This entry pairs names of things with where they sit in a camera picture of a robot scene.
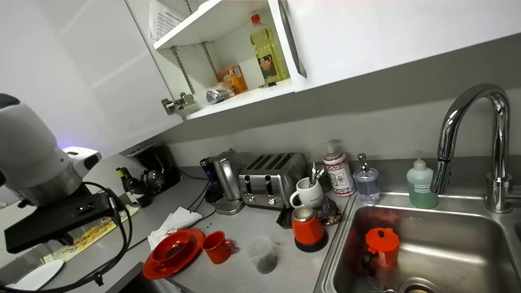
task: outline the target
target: shelf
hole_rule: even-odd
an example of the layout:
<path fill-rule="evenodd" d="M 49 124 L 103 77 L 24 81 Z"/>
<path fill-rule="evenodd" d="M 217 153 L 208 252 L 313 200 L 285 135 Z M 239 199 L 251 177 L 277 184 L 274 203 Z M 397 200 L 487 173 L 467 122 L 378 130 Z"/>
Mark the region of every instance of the shelf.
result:
<path fill-rule="evenodd" d="M 221 101 L 218 104 L 207 106 L 197 112 L 189 114 L 187 120 L 212 116 L 217 112 L 225 112 L 230 109 L 243 107 L 246 104 L 278 98 L 278 96 L 290 94 L 290 93 L 295 93 L 295 85 L 291 83 L 291 80 L 285 80 L 285 81 L 277 83 L 277 86 L 256 88 L 256 90 L 241 93 L 238 96 L 233 96 L 226 101 Z"/>
<path fill-rule="evenodd" d="M 153 44 L 169 49 L 215 41 L 249 21 L 252 11 L 267 7 L 264 0 L 207 0 L 173 31 Z"/>

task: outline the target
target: cabinet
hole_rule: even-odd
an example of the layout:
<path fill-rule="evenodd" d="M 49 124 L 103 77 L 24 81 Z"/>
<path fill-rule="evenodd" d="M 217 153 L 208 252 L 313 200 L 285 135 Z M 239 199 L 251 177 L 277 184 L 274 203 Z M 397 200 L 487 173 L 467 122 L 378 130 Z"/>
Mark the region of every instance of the cabinet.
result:
<path fill-rule="evenodd" d="M 173 7 L 179 8 L 179 2 L 176 0 L 163 2 L 169 2 Z M 140 29 L 147 33 L 148 8 L 138 0 L 127 0 L 127 3 L 140 20 Z M 181 67 L 186 67 L 187 80 L 189 83 L 194 83 L 192 86 L 184 88 L 195 94 L 197 104 L 202 109 L 189 114 L 187 119 L 197 119 L 295 93 L 295 88 L 303 77 L 298 72 L 298 63 L 291 54 L 291 39 L 287 37 L 278 0 L 207 0 L 202 3 L 187 2 L 187 5 L 192 11 L 181 11 L 182 7 L 176 10 L 177 13 L 186 13 L 186 20 L 179 26 L 156 42 L 148 39 L 150 47 L 153 47 L 161 59 L 160 67 L 164 73 L 173 72 L 173 68 L 176 72 L 181 70 Z M 278 34 L 290 78 L 277 83 L 277 86 L 261 88 L 264 80 L 254 49 L 249 42 L 252 31 L 249 18 L 252 13 L 261 13 L 261 20 L 272 26 Z M 208 104 L 205 91 L 218 83 L 215 72 L 231 65 L 241 67 L 249 91 L 220 104 Z M 179 73 L 166 73 L 166 77 L 169 81 L 184 78 Z"/>
<path fill-rule="evenodd" d="M 247 39 L 247 20 L 256 10 L 272 20 L 290 72 L 290 80 L 274 88 L 256 90 L 259 70 Z M 204 99 L 215 78 L 202 81 L 195 93 L 202 109 L 189 116 L 197 119 L 521 33 L 518 11 L 518 0 L 207 0 L 151 47 L 168 52 L 205 42 L 217 67 L 239 63 L 244 75 L 254 77 L 247 80 L 252 91 L 220 104 Z M 204 65 L 187 75 L 200 72 L 212 77 Z"/>
<path fill-rule="evenodd" d="M 0 0 L 0 90 L 37 112 L 62 148 L 111 156 L 182 122 L 122 0 Z"/>
<path fill-rule="evenodd" d="M 521 33 L 519 11 L 518 0 L 288 2 L 304 88 Z"/>

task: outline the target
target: small bottle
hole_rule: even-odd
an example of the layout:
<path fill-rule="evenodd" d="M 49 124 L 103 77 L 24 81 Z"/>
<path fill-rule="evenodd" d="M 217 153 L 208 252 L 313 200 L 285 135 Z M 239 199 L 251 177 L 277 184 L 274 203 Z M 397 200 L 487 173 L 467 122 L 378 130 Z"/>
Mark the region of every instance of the small bottle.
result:
<path fill-rule="evenodd" d="M 378 169 L 371 168 L 366 161 L 365 153 L 358 153 L 360 169 L 353 174 L 357 182 L 358 197 L 363 205 L 374 205 L 379 199 L 378 189 Z"/>
<path fill-rule="evenodd" d="M 275 31 L 261 23 L 259 13 L 251 16 L 251 23 L 254 24 L 254 31 L 249 41 L 254 46 L 264 85 L 272 86 L 277 81 L 287 80 L 288 68 Z"/>
<path fill-rule="evenodd" d="M 347 156 L 335 142 L 329 142 L 324 164 L 337 195 L 347 197 L 355 194 L 352 171 L 347 164 Z"/>
<path fill-rule="evenodd" d="M 138 203 L 140 207 L 148 207 L 151 203 L 151 195 L 147 192 L 143 182 L 132 177 L 127 168 L 116 168 L 116 174 L 120 177 L 130 202 Z"/>
<path fill-rule="evenodd" d="M 438 205 L 438 194 L 430 192 L 433 169 L 427 168 L 423 160 L 417 160 L 407 171 L 409 200 L 414 207 L 433 208 Z"/>

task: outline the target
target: faucet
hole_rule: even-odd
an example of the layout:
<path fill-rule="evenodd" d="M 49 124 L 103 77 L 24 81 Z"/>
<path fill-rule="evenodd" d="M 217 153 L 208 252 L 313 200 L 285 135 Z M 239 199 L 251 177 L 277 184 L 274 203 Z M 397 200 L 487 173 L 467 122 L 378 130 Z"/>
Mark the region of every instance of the faucet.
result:
<path fill-rule="evenodd" d="M 459 124 L 474 104 L 474 101 L 487 98 L 493 107 L 495 125 L 492 137 L 492 166 L 488 174 L 490 190 L 485 194 L 484 203 L 495 213 L 506 213 L 506 194 L 510 190 L 511 176 L 506 173 L 508 140 L 510 140 L 510 106 L 506 93 L 497 85 L 477 85 L 464 91 L 448 109 L 438 143 L 438 166 L 431 181 L 431 192 L 443 194 L 448 187 L 451 174 L 451 160 L 454 158 L 456 137 Z"/>

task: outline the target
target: silver toaster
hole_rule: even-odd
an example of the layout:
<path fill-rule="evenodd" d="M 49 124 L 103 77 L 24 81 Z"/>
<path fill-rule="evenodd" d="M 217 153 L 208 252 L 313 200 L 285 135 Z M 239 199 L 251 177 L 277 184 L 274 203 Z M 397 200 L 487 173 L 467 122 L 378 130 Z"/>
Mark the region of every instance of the silver toaster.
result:
<path fill-rule="evenodd" d="M 275 153 L 256 158 L 239 173 L 246 205 L 290 208 L 295 184 L 306 176 L 308 161 L 301 153 Z"/>

